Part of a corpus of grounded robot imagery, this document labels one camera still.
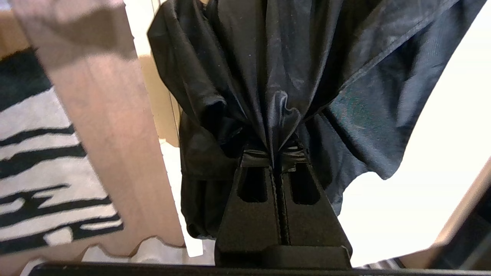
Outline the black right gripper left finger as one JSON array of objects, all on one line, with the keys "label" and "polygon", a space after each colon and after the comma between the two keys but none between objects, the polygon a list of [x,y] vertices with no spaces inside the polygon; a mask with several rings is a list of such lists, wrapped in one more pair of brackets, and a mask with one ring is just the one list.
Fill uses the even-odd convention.
[{"label": "black right gripper left finger", "polygon": [[214,246],[218,267],[261,267],[263,252],[281,243],[275,182],[266,152],[245,149]]}]

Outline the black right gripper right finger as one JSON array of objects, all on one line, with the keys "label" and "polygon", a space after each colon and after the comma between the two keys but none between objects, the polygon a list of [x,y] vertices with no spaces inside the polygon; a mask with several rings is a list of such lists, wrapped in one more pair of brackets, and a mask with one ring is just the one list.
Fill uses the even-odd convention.
[{"label": "black right gripper right finger", "polygon": [[300,146],[289,146],[278,158],[275,197],[280,268],[349,268],[353,249]]}]

